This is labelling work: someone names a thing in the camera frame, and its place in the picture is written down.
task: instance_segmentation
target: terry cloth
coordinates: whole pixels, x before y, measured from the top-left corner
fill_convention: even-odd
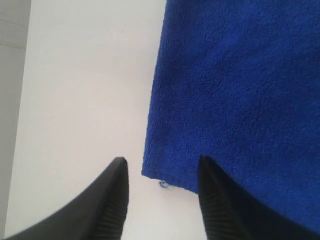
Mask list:
[[[320,233],[320,1],[168,0],[142,174],[197,192],[200,155]]]

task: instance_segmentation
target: blue towel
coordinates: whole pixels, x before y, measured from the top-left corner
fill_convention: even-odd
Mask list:
[[[320,233],[319,0],[167,0],[142,174],[196,193],[200,155]]]

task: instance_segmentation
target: gray wall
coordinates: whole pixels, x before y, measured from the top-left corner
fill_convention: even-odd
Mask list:
[[[0,239],[6,226],[31,0],[0,0]]]

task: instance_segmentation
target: floor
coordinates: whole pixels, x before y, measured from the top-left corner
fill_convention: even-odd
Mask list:
[[[0,0],[0,239],[5,233],[31,0]]]
[[[123,240],[204,240],[198,196],[141,175],[165,0],[32,0],[5,235],[128,160]]]

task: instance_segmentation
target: blue fabric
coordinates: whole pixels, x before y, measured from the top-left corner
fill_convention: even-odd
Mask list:
[[[210,156],[320,233],[320,1],[168,0],[142,174],[197,192]]]

